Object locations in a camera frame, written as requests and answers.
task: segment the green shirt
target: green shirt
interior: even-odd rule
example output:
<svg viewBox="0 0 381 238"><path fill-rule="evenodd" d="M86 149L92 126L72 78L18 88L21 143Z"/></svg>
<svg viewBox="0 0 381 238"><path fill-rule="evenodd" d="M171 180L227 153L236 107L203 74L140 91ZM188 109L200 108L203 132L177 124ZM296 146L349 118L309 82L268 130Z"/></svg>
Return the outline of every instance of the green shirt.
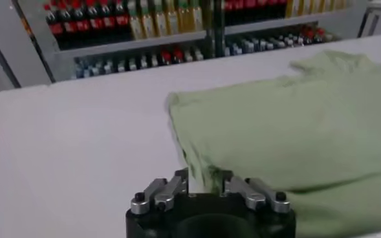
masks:
<svg viewBox="0 0 381 238"><path fill-rule="evenodd" d="M193 176L259 177L288 193L298 237L381 230L381 65L325 51L292 63L297 77L170 97Z"/></svg>

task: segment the shelving unit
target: shelving unit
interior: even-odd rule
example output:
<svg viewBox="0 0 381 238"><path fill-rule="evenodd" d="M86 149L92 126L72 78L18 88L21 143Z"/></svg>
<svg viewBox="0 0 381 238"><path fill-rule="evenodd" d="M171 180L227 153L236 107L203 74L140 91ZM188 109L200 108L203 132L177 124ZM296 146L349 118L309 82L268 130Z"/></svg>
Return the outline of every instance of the shelving unit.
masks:
<svg viewBox="0 0 381 238"><path fill-rule="evenodd" d="M335 12L326 12L322 14L314 14L314 15L307 15L307 16L301 16L301 17L277 19L277 20L270 20L270 21L262 21L258 23L249 23L249 24L243 24L243 25L230 26L230 27L225 27L224 34L225 36L227 36L232 34L255 32L258 30L266 30L271 28L279 28L279 27L287 27L287 26L304 24L304 23L311 23L315 21L333 19L335 17L345 17L347 16L349 12L350 12L349 9L345 9L345 10L339 10Z"/></svg>
<svg viewBox="0 0 381 238"><path fill-rule="evenodd" d="M203 41L206 47L213 47L210 57L221 57L224 51L225 37L232 34L255 32L271 28L280 28L291 25L318 22L318 25L332 32L342 39L356 38L360 28L363 15L367 8L367 0L348 0L353 2L352 7L323 14L294 17L288 19L276 19L249 23L236 26L224 26L224 1L203 0L205 9L209 12L209 27L200 32L177 34L162 38L150 38L138 41L126 41L119 43L108 43L93 47L79 49L60 50L58 43L49 30L45 21L43 1L38 0L13 0L19 3L20 9L25 15L30 28L36 38L44 59L46 68L50 70L55 81L69 80L75 71L75 58L84 56L95 56L112 52L123 52L148 47L163 46L169 44L187 43L192 41Z"/></svg>
<svg viewBox="0 0 381 238"><path fill-rule="evenodd" d="M107 45L98 45L94 47L85 47L73 50L57 51L55 54L62 58L75 58L82 56L90 56L94 54L105 54L110 52L117 52L122 50L133 50L146 47L154 47L158 45L167 45L180 43L185 41L196 41L206 37L206 31L190 32L177 34L172 36L165 36L160 38L149 38L138 41L125 41Z"/></svg>

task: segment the bolt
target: bolt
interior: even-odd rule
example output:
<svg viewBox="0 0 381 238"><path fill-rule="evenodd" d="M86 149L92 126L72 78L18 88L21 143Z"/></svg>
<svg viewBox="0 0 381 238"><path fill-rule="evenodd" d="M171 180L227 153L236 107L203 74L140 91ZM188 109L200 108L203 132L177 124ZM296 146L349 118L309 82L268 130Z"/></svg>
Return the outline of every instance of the bolt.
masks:
<svg viewBox="0 0 381 238"><path fill-rule="evenodd" d="M143 202L145 198L146 198L146 196L144 195L143 192L136 193L134 195L134 199L136 200L136 202Z"/></svg>

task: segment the white tabletop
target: white tabletop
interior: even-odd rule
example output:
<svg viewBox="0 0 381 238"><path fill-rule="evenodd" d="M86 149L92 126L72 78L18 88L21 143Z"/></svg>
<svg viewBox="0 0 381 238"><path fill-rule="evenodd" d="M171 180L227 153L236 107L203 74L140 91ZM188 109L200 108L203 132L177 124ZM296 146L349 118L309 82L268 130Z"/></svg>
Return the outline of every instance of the white tabletop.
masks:
<svg viewBox="0 0 381 238"><path fill-rule="evenodd" d="M378 36L0 92L0 238L125 237L134 193L185 166L169 92L296 74L322 49L381 62Z"/></svg>

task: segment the metal shelf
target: metal shelf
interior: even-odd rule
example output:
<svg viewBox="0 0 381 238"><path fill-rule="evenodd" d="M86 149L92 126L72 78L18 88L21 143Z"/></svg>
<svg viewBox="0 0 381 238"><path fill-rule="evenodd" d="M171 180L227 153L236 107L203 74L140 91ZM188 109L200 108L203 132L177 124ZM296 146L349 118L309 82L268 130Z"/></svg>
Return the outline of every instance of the metal shelf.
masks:
<svg viewBox="0 0 381 238"><path fill-rule="evenodd" d="M157 45L166 45L172 43L179 43L185 41L195 41L198 39L204 39L206 37L206 31L190 32L177 34L172 36L165 36L160 38L141 39L136 41L125 41L119 43L111 43L107 45L98 45L94 47L85 47L73 50L63 50L56 52L59 57L62 58L75 58L82 56L90 56L95 54L105 54L110 52L116 52L121 50L132 50L144 47L152 47Z"/></svg>
<svg viewBox="0 0 381 238"><path fill-rule="evenodd" d="M224 34L232 35L232 34L239 34L239 33L245 33L245 32L255 32L258 30L266 30L271 28L287 27L292 25L320 21L323 19L329 19L329 18L332 19L333 17L343 17L343 16L346 16L346 14L348 13L349 13L349 10L345 9L345 10L339 10L335 12L326 12L322 14L314 14L314 15L308 15L308 16L277 19L277 20L270 20L270 21L262 21L258 23L248 23L243 25L230 26L224 29Z"/></svg>

